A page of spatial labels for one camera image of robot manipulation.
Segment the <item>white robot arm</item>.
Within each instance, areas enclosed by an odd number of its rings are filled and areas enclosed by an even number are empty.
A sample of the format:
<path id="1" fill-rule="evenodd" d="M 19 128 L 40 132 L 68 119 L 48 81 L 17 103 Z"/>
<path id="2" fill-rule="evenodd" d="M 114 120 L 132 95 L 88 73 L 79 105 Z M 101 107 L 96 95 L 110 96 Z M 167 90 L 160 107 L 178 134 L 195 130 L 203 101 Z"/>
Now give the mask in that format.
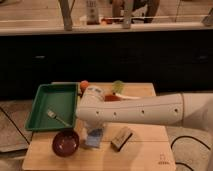
<path id="1" fill-rule="evenodd" d="M 175 93 L 139 99 L 109 101 L 104 91 L 89 86 L 76 115 L 91 126 L 105 122 L 182 126 L 213 137 L 213 93 Z"/>

